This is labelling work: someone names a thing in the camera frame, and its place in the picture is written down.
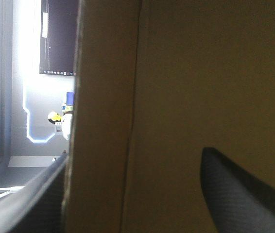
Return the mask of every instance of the black curved edge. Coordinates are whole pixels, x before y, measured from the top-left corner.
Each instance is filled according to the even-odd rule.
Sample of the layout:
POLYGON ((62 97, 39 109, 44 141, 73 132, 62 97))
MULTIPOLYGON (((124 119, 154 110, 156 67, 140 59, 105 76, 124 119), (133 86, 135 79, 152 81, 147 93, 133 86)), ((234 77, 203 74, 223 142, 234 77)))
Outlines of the black curved edge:
POLYGON ((219 232, 275 232, 275 188, 215 148, 203 149, 201 187, 219 232))
MULTIPOLYGON (((53 183, 63 178, 61 174, 64 174, 67 160, 67 154, 63 153, 52 165, 29 181, 23 189, 0 201, 0 233, 18 232, 18 224, 35 209, 35 205, 46 196, 46 192, 52 188, 53 183)), ((28 229, 26 232, 38 231, 28 229)))

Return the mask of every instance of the computer monitor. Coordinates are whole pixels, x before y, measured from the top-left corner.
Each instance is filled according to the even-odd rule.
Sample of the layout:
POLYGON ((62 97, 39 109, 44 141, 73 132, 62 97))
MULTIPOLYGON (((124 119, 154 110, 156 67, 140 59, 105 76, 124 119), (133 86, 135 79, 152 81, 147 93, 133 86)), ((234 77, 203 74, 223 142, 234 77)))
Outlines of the computer monitor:
POLYGON ((75 76, 79 0, 42 0, 40 74, 75 76))

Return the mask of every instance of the white wall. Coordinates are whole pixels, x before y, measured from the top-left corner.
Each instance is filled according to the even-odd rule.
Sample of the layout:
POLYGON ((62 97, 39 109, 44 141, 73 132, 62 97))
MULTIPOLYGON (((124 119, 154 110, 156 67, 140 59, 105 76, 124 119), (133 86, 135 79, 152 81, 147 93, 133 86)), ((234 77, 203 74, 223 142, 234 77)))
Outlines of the white wall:
POLYGON ((61 113, 63 96, 74 90, 74 77, 39 74, 41 1, 14 0, 13 13, 12 156, 59 155, 69 145, 62 136, 46 144, 32 141, 52 135, 47 115, 61 113), (28 126, 24 109, 30 112, 28 126))

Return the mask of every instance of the white surface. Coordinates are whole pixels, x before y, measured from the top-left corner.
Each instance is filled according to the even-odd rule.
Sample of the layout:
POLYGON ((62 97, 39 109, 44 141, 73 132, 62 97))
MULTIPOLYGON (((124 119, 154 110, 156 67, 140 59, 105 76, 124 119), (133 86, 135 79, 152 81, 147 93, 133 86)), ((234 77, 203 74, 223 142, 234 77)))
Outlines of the white surface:
POLYGON ((12 156, 9 167, 48 167, 59 156, 12 156))

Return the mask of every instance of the yellow object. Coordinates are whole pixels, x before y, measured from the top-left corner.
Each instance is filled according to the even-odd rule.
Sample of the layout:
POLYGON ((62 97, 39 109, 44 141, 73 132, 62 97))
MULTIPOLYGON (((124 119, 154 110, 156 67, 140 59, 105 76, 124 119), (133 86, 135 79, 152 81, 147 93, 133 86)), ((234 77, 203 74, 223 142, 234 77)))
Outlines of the yellow object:
POLYGON ((48 114, 48 119, 52 121, 61 121, 61 116, 56 112, 51 112, 48 114))

